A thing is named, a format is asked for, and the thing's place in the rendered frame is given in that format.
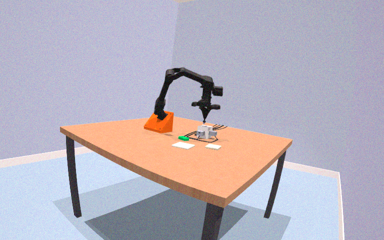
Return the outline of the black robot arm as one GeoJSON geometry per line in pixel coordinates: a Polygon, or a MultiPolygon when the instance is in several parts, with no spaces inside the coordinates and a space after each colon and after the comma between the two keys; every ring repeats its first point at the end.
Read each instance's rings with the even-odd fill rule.
{"type": "MultiPolygon", "coordinates": [[[[173,80],[176,80],[182,76],[185,76],[189,79],[192,79],[194,81],[201,83],[202,86],[200,87],[203,88],[203,93],[202,93],[203,95],[211,96],[211,93],[212,93],[213,96],[220,96],[220,97],[223,96],[223,87],[215,86],[213,82],[213,78],[211,76],[197,74],[184,67],[167,69],[165,73],[164,84],[160,91],[159,97],[156,99],[155,106],[154,106],[153,113],[157,115],[158,119],[163,121],[165,117],[168,115],[167,113],[165,113],[164,107],[166,105],[165,97],[166,97],[169,85],[173,82],[173,80]]],[[[205,107],[206,105],[209,105],[209,104],[210,104],[209,98],[206,98],[206,99],[201,98],[198,101],[199,107],[205,107]]]]}

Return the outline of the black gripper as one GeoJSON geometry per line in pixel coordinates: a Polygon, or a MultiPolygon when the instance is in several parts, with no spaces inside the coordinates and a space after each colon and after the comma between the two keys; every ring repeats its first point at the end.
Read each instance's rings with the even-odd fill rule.
{"type": "MultiPolygon", "coordinates": [[[[201,109],[201,111],[202,111],[202,115],[203,115],[203,118],[207,118],[207,116],[208,116],[208,114],[209,114],[209,112],[212,110],[212,109],[214,109],[214,110],[219,110],[220,109],[220,105],[219,104],[213,104],[213,105],[211,105],[212,103],[211,103],[211,95],[202,95],[201,96],[202,98],[204,98],[204,99],[208,99],[209,98],[209,101],[210,101],[210,104],[207,104],[206,106],[200,106],[199,107],[199,109],[201,109]]],[[[196,106],[199,106],[199,104],[198,104],[198,102],[197,101],[194,101],[194,102],[192,102],[192,104],[191,104],[191,106],[193,106],[193,107],[196,107],[196,106]]]]}

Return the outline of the green rectangular block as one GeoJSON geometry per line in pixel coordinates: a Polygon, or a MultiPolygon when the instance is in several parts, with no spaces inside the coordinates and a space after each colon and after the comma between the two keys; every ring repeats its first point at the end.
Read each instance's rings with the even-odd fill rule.
{"type": "Polygon", "coordinates": [[[180,139],[182,141],[189,141],[189,138],[185,137],[185,136],[179,136],[178,139],[180,139]]]}

